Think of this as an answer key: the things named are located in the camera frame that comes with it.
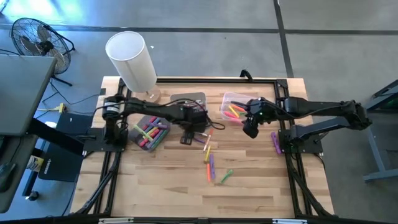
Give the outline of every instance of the wooden table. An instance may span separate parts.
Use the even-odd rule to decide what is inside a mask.
[[[99,97],[97,106],[102,106],[105,97],[117,92],[118,82],[119,77],[104,77],[102,88],[106,89],[106,95]],[[302,78],[288,78],[287,82],[291,96],[307,98]],[[209,184],[203,163],[203,145],[197,142],[191,146],[180,144],[182,130],[173,126],[153,153],[128,142],[122,154],[112,216],[294,217],[285,157],[276,154],[271,140],[271,132],[279,129],[279,123],[259,127],[258,137],[251,139],[243,133],[241,125],[223,121],[220,114],[225,92],[263,96],[274,101],[272,85],[158,83],[158,86],[162,92],[161,104],[169,102],[170,95],[176,93],[202,91],[206,94],[210,118],[226,125],[225,130],[215,130],[210,141],[216,181],[219,182],[229,169],[233,169],[234,174],[224,185]],[[128,123],[134,124],[141,117],[141,114],[132,114]],[[312,118],[296,120],[296,123],[311,124]],[[93,127],[103,126],[101,110],[98,110]],[[95,152],[83,161],[71,212],[81,208],[97,187],[103,158],[104,153]],[[303,164],[308,187],[325,209],[333,213],[322,163],[314,155],[303,154]],[[106,204],[108,188],[104,192],[102,208]],[[304,211],[300,191],[298,198]]]

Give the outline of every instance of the fan grille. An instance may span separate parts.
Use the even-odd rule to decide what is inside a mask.
[[[57,54],[57,56],[54,55],[53,50],[43,55],[39,51],[32,52],[30,50],[27,50],[22,44],[21,38],[28,38],[29,41],[33,44],[39,44],[42,42],[42,40],[46,39],[46,37],[44,37],[40,33],[38,34],[38,26],[43,26],[51,35],[51,37],[49,37],[47,40],[53,44],[55,50],[58,50],[59,54]],[[68,46],[66,45],[62,37],[57,35],[56,31],[44,22],[31,18],[18,19],[12,25],[11,38],[15,45],[15,48],[21,55],[55,57],[57,59],[57,64],[55,66],[56,74],[61,74],[68,69],[70,65],[70,53],[67,53],[69,51]]]

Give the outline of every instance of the lamp base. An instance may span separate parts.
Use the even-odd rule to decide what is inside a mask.
[[[157,85],[155,85],[152,89],[149,91],[143,92],[143,93],[136,93],[133,92],[131,94],[132,97],[136,97],[140,100],[145,100],[147,102],[151,103],[157,103],[160,100],[160,89]]]

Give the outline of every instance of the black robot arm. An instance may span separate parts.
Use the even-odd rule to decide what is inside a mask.
[[[178,103],[175,105],[160,105],[134,97],[125,98],[122,95],[114,95],[104,100],[102,117],[106,121],[103,132],[105,143],[112,144],[119,139],[119,135],[122,133],[117,126],[118,120],[134,113],[165,118],[167,121],[179,125],[186,132],[204,130],[208,124],[207,111],[205,110],[194,110]]]
[[[293,125],[290,128],[290,140],[306,140],[312,135],[324,133],[339,128],[350,128],[362,130],[367,128],[371,121],[367,116],[366,109],[355,101],[341,102],[313,102],[298,97],[280,98],[282,107],[260,97],[250,100],[247,104],[232,102],[243,107],[248,113],[244,122],[243,131],[255,138],[258,134],[258,125],[272,121],[285,121],[300,119],[306,116],[337,116],[341,117],[336,124],[320,126],[317,124],[309,126]]]

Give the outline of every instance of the concrete floor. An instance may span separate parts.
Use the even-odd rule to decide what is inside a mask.
[[[65,31],[75,43],[72,64],[60,78],[73,87],[56,84],[70,100],[99,91],[102,77],[117,75],[104,46],[115,32],[97,27],[177,27],[277,29],[272,0],[10,0],[0,18],[0,48],[14,50],[6,27],[19,17],[34,17],[49,24],[90,26],[101,32]],[[279,0],[286,29],[397,30],[393,0]],[[30,4],[29,10],[21,7]],[[366,101],[397,79],[396,35],[287,35],[294,77],[302,77],[310,100]],[[158,75],[236,77],[248,69],[255,77],[286,77],[279,34],[199,32],[143,32]],[[45,96],[51,95],[47,88]],[[62,99],[52,98],[49,106]],[[73,105],[75,111],[93,111],[96,99]],[[48,114],[42,121],[57,121]],[[365,184],[364,174],[376,171],[366,136],[339,130],[322,141],[326,175],[337,215],[346,218],[397,222],[398,180]],[[0,220],[60,215],[73,183],[38,180],[34,189],[43,197],[25,201],[21,187],[11,209]]]

